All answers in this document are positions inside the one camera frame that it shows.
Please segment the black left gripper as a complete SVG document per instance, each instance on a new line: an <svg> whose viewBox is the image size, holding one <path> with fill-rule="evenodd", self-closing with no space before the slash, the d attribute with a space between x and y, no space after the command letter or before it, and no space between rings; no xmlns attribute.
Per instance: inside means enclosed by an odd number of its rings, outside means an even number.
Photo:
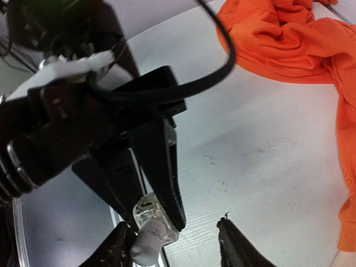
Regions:
<svg viewBox="0 0 356 267"><path fill-rule="evenodd" d="M57 81L1 104L1 204L72 171L131 227L143 197L137 160L174 227L186 216L173 117L184 101L153 106L109 103L90 83Z"/></svg>

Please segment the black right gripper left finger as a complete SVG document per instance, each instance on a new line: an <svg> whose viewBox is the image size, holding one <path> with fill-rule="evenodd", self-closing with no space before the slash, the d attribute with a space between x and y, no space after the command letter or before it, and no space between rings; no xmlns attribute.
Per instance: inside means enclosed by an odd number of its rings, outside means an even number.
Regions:
<svg viewBox="0 0 356 267"><path fill-rule="evenodd" d="M120 222L91 256L91 266L133 266L130 249L136 234Z"/></svg>

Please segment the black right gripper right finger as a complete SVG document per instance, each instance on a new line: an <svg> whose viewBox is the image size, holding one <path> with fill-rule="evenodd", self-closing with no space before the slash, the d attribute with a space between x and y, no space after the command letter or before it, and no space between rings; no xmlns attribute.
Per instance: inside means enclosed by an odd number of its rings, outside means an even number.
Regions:
<svg viewBox="0 0 356 267"><path fill-rule="evenodd" d="M217 222L217 228L222 267L275 267L234 225L228 213Z"/></svg>

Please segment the white nail polish cap brush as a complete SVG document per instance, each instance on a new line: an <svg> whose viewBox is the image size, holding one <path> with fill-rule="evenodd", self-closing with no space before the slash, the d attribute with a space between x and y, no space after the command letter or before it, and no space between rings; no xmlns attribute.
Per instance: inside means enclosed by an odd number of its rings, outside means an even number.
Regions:
<svg viewBox="0 0 356 267"><path fill-rule="evenodd" d="M164 230L159 221L149 221L139 234L131 247L130 255L134 263L140 266L153 266L158 262L162 241L156 235Z"/></svg>

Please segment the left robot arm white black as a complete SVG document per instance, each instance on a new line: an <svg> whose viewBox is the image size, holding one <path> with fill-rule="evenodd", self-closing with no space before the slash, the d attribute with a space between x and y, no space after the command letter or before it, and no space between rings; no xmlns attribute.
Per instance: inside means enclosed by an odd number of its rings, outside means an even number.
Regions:
<svg viewBox="0 0 356 267"><path fill-rule="evenodd" d="M170 67L145 75L135 61L112 8L103 1L9 1L10 39L50 56L84 59L108 51L109 62L85 71L102 77L122 67L130 80L119 93L157 93L177 82ZM134 229L133 208L143 193L135 169L141 166L159 203L177 230L186 216L177 179L173 117L184 100L113 103L88 84L62 76L37 76L25 96L1 105L1 204L39 188L70 167Z"/></svg>

